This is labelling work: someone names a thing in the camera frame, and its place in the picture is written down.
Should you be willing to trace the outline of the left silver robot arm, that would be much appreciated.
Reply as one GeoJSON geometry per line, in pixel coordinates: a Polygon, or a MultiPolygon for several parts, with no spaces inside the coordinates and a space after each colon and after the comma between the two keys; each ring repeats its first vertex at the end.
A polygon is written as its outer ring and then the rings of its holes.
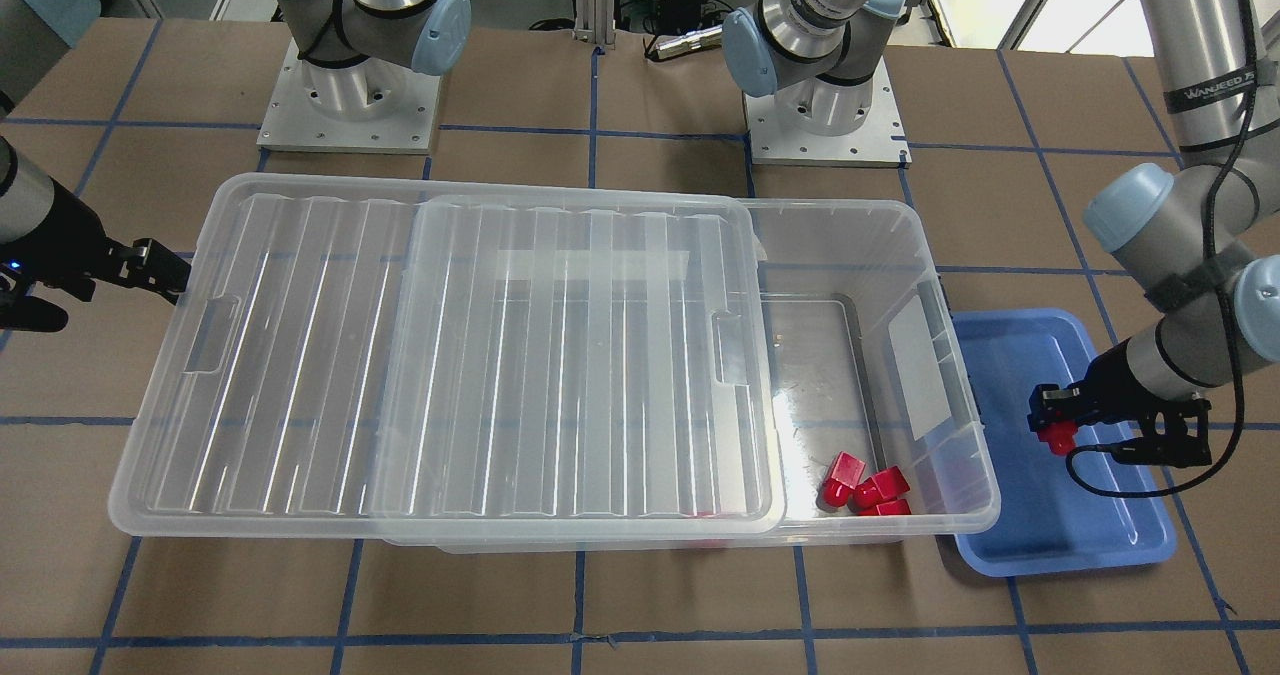
{"type": "MultiPolygon", "coordinates": [[[[1219,468],[1207,394],[1277,364],[1277,257],[1242,234],[1277,214],[1277,72],[1251,0],[1139,0],[1181,169],[1146,163],[1098,192],[1084,222],[1160,320],[1069,386],[1034,388],[1028,424],[1073,468],[1076,432],[1134,421],[1119,464],[1219,468]]],[[[758,0],[726,15],[723,47],[751,97],[805,81],[860,90],[905,0],[758,0]]]]}

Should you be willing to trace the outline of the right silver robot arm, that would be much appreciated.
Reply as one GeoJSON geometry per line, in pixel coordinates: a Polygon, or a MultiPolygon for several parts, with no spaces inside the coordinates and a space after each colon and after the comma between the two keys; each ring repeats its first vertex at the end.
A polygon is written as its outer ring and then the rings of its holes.
{"type": "MultiPolygon", "coordinates": [[[[468,0],[276,0],[314,72],[353,72],[381,61],[444,76],[471,28],[468,0]]],[[[100,0],[3,0],[3,111],[15,105],[87,33],[100,0]]],[[[146,289],[175,304],[191,265],[155,240],[124,245],[100,215],[12,142],[1,146],[3,306],[6,330],[54,333],[67,311],[33,286],[93,298],[97,283],[146,289]]]]}

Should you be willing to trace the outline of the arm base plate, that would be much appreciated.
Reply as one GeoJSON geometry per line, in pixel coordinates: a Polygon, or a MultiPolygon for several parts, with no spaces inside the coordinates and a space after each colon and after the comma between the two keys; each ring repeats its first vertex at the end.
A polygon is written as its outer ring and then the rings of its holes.
{"type": "Polygon", "coordinates": [[[742,96],[756,165],[906,168],[913,164],[886,60],[845,87],[812,78],[767,97],[742,96]]]}
{"type": "Polygon", "coordinates": [[[442,78],[370,59],[326,69],[291,41],[259,129],[273,152],[429,155],[442,78]]]}

